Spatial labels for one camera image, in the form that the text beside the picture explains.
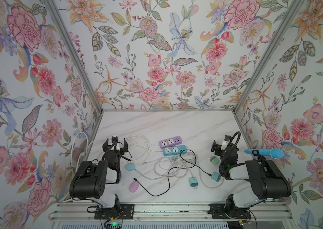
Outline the green charger adapter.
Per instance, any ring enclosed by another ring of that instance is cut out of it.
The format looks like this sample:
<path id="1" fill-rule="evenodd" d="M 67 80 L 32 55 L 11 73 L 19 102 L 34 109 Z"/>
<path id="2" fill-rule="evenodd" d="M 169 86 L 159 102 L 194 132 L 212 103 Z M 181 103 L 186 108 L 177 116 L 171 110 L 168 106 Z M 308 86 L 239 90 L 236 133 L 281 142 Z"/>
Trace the green charger adapter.
<path id="1" fill-rule="evenodd" d="M 220 159 L 219 159 L 219 158 L 217 158 L 216 156 L 211 156 L 211 157 L 210 157 L 210 162 L 211 162 L 214 166 L 216 166 L 216 165 L 220 164 Z"/>

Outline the teal charger adapter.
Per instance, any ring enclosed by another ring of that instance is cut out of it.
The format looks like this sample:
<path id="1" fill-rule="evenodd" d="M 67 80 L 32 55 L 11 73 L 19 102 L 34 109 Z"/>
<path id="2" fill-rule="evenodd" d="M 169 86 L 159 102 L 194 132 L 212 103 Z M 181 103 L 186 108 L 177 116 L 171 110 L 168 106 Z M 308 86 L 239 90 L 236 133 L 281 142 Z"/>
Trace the teal charger adapter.
<path id="1" fill-rule="evenodd" d="M 218 172 L 213 172 L 211 174 L 211 179 L 216 181 L 216 182 L 220 182 L 222 180 L 222 177 Z"/>
<path id="2" fill-rule="evenodd" d="M 198 181 L 196 177 L 189 178 L 190 187 L 196 189 L 198 187 Z"/>

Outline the teal charger adapter front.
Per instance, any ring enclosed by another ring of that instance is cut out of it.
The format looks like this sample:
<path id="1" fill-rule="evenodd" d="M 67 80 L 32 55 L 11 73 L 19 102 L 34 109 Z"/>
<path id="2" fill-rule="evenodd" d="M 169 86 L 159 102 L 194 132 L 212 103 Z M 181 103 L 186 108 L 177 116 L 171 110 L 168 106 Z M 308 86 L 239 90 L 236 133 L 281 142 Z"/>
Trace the teal charger adapter front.
<path id="1" fill-rule="evenodd" d="M 196 177 L 189 178 L 190 187 L 196 189 L 198 187 L 198 181 Z"/>

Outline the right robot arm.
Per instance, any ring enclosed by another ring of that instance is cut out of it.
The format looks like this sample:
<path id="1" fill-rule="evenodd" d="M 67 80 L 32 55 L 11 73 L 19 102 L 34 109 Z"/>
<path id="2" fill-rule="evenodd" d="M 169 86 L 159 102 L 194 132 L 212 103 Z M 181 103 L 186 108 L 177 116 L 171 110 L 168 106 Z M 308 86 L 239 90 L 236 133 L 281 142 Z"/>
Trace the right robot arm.
<path id="1" fill-rule="evenodd" d="M 213 219 L 242 219 L 252 216 L 250 208 L 269 198 L 290 197 L 292 188 L 273 159 L 281 159 L 284 152 L 277 148 L 246 149 L 253 159 L 238 162 L 237 143 L 240 132 L 225 136 L 221 144 L 212 143 L 211 152 L 220 158 L 218 178 L 244 180 L 249 186 L 230 194 L 223 204 L 210 204 Z"/>

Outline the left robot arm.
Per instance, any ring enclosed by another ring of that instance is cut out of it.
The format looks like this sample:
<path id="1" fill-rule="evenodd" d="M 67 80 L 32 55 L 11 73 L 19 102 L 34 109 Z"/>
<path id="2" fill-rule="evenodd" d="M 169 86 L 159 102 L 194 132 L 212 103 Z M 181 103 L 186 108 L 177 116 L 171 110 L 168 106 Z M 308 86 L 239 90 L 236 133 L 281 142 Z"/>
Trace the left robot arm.
<path id="1" fill-rule="evenodd" d="M 69 188 L 69 195 L 74 201 L 89 201 L 93 203 L 87 211 L 99 220 L 116 220 L 127 217 L 128 207 L 120 204 L 117 194 L 106 190 L 106 185 L 115 185 L 121 179 L 121 159 L 131 161 L 132 157 L 124 157 L 128 150 L 128 143 L 124 139 L 112 137 L 112 144 L 108 140 L 103 144 L 104 154 L 100 160 L 81 162 Z"/>

